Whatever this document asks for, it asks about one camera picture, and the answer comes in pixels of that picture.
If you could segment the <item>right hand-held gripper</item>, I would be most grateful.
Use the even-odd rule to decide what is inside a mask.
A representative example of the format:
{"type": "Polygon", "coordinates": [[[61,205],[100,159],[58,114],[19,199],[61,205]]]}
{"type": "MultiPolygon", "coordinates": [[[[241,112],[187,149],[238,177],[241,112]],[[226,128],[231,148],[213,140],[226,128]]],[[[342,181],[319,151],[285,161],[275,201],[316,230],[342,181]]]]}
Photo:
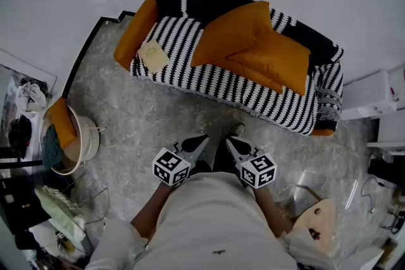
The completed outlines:
{"type": "Polygon", "coordinates": [[[236,163],[243,185],[259,189],[275,180],[277,164],[270,153],[262,153],[246,160],[246,154],[255,154],[258,151],[258,146],[253,141],[229,136],[226,146],[236,163]]]}

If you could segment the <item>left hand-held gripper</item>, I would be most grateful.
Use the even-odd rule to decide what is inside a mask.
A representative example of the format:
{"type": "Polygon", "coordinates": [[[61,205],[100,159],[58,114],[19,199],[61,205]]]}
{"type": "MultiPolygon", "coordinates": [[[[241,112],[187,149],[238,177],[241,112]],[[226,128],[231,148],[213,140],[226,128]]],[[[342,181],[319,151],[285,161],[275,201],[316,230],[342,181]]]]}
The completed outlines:
{"type": "Polygon", "coordinates": [[[193,135],[182,141],[186,160],[163,147],[153,159],[152,173],[161,182],[174,186],[189,177],[191,164],[195,164],[209,142],[207,134],[193,135]]]}

